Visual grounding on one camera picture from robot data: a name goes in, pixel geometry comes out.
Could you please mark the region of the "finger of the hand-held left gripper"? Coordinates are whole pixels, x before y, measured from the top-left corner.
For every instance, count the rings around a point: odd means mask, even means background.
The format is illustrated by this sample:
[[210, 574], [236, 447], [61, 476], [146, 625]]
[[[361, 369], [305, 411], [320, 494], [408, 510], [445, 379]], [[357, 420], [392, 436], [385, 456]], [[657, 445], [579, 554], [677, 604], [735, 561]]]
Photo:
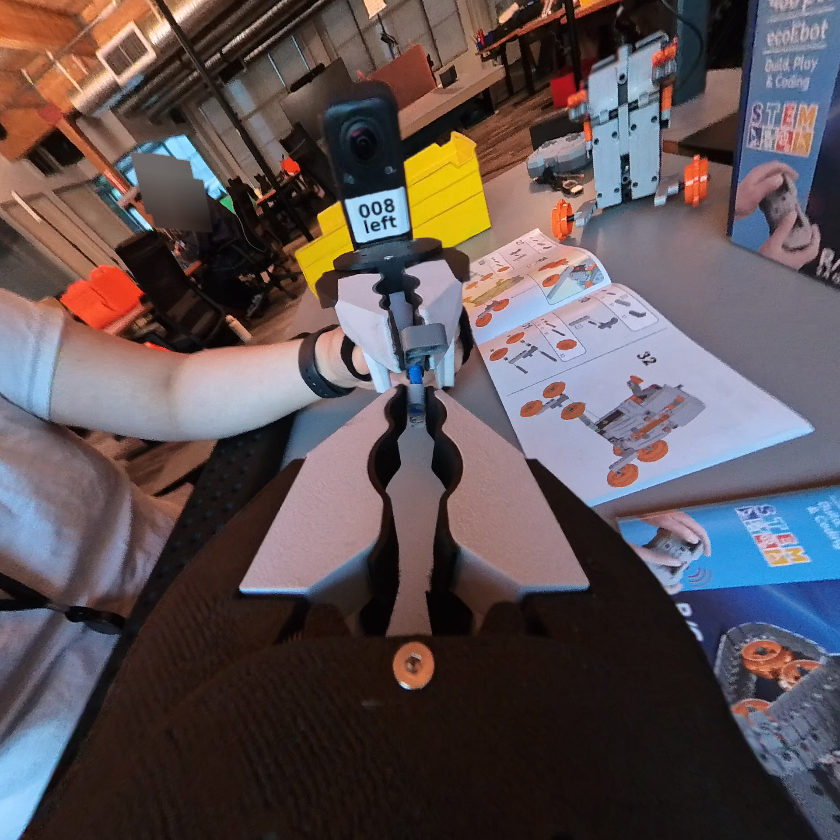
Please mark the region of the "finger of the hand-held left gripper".
[[447, 332], [456, 332], [463, 310], [461, 283], [444, 259], [433, 259], [406, 269], [409, 277], [418, 281], [413, 294], [421, 323], [440, 323]]
[[339, 299], [334, 308], [345, 335], [365, 354], [371, 373], [401, 373], [402, 347], [390, 306], [383, 303], [385, 294], [376, 289], [381, 282], [379, 272], [340, 278]]

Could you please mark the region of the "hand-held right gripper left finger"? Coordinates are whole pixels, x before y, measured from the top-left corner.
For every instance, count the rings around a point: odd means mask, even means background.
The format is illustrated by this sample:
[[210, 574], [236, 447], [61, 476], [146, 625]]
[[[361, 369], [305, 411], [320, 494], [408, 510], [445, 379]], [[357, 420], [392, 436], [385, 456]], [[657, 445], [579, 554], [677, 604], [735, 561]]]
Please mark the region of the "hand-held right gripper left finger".
[[239, 584], [357, 615], [384, 635], [398, 589], [398, 546], [387, 484], [399, 470], [403, 389], [393, 387], [280, 477], [291, 480]]

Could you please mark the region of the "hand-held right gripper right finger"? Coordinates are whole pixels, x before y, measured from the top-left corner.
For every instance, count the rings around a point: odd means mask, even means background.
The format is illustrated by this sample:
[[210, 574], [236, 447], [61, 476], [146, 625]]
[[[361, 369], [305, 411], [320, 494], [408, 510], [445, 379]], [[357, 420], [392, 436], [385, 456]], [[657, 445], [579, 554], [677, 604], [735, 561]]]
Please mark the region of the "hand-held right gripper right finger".
[[500, 602], [589, 588], [520, 451], [434, 388], [427, 431], [444, 486], [427, 591], [433, 634], [470, 634]]

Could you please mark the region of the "dark grey technic beam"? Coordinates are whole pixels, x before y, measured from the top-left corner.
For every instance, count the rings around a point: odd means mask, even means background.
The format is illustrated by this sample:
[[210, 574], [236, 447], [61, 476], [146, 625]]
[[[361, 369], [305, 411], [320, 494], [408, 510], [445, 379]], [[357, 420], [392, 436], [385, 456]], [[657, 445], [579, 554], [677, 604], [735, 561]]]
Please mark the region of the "dark grey technic beam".
[[405, 328], [401, 333], [401, 342], [406, 370], [413, 367], [431, 370], [448, 350], [447, 333], [440, 322]]

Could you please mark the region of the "light grey technic beam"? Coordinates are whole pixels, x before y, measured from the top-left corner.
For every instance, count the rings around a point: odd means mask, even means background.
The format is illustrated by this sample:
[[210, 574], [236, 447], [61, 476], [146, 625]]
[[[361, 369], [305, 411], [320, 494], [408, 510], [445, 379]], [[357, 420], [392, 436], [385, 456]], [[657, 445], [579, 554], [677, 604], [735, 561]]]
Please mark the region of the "light grey technic beam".
[[410, 365], [406, 369], [406, 375], [407, 419], [412, 426], [425, 427], [427, 412], [426, 391], [429, 383], [434, 383], [434, 375], [421, 364]]

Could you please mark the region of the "background grey desk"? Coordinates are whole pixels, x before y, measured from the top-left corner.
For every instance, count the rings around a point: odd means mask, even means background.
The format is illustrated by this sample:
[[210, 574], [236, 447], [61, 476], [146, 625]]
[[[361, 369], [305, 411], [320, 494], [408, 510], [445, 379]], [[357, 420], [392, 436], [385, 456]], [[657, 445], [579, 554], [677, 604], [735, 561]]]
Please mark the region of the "background grey desk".
[[436, 87], [402, 108], [398, 121], [402, 141], [414, 154], [436, 141], [442, 134], [456, 130], [460, 118], [469, 110], [471, 102], [488, 112], [494, 109], [490, 88], [505, 78], [502, 66], [489, 64], [486, 68], [460, 77], [449, 87]]

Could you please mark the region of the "person's left hand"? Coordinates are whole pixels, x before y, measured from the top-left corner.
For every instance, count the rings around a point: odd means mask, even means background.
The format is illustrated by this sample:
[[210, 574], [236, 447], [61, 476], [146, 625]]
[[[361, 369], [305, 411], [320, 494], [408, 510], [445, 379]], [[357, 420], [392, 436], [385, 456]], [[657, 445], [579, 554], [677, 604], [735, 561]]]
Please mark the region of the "person's left hand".
[[[349, 356], [351, 367], [348, 367], [342, 357], [342, 347], [345, 344], [352, 351]], [[318, 337], [314, 353], [318, 371], [332, 385], [343, 389], [362, 388], [375, 391], [362, 348], [348, 340], [340, 326], [335, 325], [333, 329], [323, 332]]]

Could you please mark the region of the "black wristband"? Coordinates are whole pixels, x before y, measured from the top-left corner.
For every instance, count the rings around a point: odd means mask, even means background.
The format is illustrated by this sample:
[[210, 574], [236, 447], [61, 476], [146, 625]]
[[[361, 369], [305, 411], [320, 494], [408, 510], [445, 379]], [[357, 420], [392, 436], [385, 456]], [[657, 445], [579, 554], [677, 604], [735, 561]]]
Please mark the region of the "black wristband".
[[352, 393], [353, 387], [346, 388], [332, 384], [319, 371], [316, 364], [316, 344], [327, 332], [335, 330], [336, 325], [324, 327], [316, 332], [307, 332], [297, 336], [301, 339], [298, 350], [298, 369], [305, 385], [320, 398], [339, 398]]

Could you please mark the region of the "yellow plastic bin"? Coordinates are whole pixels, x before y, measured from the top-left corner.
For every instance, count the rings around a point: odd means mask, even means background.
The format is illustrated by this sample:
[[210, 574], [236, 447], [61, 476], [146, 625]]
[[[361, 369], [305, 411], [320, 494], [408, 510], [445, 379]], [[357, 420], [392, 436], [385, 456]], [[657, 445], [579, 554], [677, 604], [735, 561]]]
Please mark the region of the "yellow plastic bin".
[[[448, 142], [431, 143], [407, 158], [404, 167], [415, 237], [456, 247], [490, 227], [476, 144], [464, 134], [452, 132]], [[321, 235], [295, 253], [313, 294], [333, 261], [353, 249], [340, 203], [323, 210], [318, 222]]]

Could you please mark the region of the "black monitor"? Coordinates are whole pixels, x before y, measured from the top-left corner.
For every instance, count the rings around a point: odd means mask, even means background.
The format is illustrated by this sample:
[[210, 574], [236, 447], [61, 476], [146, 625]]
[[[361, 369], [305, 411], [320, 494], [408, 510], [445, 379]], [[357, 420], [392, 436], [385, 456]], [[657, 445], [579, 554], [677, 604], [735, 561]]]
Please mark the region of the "black monitor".
[[354, 80], [341, 58], [325, 66], [306, 85], [280, 103], [289, 123], [299, 123], [314, 139], [322, 137], [322, 115], [334, 101], [346, 99], [354, 90]]

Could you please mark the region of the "brown cardboard box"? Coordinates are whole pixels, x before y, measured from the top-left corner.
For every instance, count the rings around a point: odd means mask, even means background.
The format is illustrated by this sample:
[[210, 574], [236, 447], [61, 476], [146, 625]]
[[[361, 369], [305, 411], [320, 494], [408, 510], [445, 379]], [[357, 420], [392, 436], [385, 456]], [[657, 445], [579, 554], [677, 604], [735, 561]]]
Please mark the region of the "brown cardboard box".
[[398, 110], [404, 110], [437, 87], [422, 45], [404, 51], [388, 64], [375, 70], [370, 80], [386, 84], [395, 97]]

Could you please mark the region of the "grey remote controller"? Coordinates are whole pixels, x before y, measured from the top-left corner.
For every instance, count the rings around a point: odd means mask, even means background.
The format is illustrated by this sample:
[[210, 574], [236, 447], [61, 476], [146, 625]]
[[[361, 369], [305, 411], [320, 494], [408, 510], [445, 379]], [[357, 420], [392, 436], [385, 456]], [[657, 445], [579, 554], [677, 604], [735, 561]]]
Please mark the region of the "grey remote controller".
[[546, 171], [581, 172], [589, 163], [585, 134], [576, 132], [542, 143], [528, 157], [527, 171], [536, 180]]

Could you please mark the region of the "black mesh office chair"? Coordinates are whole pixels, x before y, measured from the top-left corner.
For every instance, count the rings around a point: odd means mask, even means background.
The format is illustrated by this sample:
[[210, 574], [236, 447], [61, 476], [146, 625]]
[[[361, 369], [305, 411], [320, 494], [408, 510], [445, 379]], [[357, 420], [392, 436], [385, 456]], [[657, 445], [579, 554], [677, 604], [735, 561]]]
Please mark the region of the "black mesh office chair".
[[115, 252], [150, 300], [160, 337], [148, 340], [178, 353], [240, 344], [225, 312], [187, 277], [156, 231], [142, 232], [117, 245]]

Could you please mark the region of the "long wooden workbench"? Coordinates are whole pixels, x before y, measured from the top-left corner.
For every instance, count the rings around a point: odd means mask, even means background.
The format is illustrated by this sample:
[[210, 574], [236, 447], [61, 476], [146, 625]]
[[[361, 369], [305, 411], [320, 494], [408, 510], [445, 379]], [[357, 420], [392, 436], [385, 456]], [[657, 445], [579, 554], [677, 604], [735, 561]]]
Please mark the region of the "long wooden workbench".
[[476, 34], [476, 55], [481, 60], [488, 60], [512, 40], [537, 33], [551, 25], [565, 23], [564, 2], [530, 2], [512, 15], [507, 23], [486, 34], [480, 30]]

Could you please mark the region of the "open instruction booklet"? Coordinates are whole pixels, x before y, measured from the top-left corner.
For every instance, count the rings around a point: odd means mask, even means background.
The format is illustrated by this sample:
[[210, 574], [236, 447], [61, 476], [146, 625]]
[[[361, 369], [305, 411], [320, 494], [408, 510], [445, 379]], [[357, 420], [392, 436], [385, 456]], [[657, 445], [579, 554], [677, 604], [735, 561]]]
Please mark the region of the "open instruction booklet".
[[472, 262], [463, 295], [523, 453], [591, 506], [813, 432], [537, 228]]

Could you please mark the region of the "grey orange toy robot model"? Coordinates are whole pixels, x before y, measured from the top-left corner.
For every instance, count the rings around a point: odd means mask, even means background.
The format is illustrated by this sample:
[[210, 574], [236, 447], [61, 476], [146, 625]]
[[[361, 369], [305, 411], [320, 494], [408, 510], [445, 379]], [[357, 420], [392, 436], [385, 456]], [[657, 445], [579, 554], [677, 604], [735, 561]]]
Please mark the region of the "grey orange toy robot model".
[[677, 38], [658, 31], [621, 45], [614, 57], [591, 68], [581, 89], [568, 98], [570, 117], [583, 122], [593, 164], [595, 199], [573, 210], [561, 200], [552, 210], [552, 235], [566, 239], [595, 210], [654, 197], [656, 206], [684, 193], [697, 207], [708, 192], [708, 159], [696, 154], [683, 175], [662, 175], [661, 131], [669, 126]]

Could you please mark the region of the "blue robot kit manual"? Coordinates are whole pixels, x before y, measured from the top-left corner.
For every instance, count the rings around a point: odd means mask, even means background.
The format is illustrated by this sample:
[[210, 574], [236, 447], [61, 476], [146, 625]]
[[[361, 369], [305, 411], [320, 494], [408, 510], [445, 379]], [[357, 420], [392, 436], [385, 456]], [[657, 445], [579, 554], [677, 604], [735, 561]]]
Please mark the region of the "blue robot kit manual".
[[839, 488], [623, 518], [739, 729], [820, 838], [839, 838]]

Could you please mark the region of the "orange plastic case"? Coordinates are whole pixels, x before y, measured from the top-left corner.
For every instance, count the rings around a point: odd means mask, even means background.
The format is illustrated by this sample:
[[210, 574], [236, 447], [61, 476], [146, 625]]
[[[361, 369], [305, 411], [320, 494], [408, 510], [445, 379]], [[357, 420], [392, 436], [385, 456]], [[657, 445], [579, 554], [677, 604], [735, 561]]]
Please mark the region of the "orange plastic case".
[[96, 266], [88, 279], [73, 282], [59, 302], [88, 326], [114, 331], [128, 316], [142, 309], [143, 292], [116, 266]]

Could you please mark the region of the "ceiling air vent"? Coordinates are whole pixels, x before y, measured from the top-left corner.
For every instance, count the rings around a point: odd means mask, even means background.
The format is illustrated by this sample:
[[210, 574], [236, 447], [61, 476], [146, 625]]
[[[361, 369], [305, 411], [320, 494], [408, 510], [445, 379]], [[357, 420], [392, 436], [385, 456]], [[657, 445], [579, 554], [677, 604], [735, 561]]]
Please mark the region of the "ceiling air vent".
[[156, 53], [143, 30], [131, 22], [97, 50], [97, 57], [111, 77], [123, 85], [153, 64]]

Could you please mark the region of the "black upright router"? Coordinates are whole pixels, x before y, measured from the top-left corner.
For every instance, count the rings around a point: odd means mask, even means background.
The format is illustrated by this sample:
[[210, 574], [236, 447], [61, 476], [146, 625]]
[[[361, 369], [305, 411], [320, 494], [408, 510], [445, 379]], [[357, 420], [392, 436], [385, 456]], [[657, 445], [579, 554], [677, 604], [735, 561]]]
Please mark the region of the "black upright router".
[[674, 1], [678, 39], [675, 105], [696, 98], [707, 85], [707, 40], [710, 1]]

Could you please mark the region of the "blue robot kit box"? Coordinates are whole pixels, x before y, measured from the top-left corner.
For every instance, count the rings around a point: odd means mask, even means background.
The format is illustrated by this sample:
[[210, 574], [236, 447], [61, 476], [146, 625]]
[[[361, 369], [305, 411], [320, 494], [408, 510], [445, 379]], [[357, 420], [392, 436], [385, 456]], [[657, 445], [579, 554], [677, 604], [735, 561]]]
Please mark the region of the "blue robot kit box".
[[751, 2], [728, 236], [839, 285], [839, 2]]

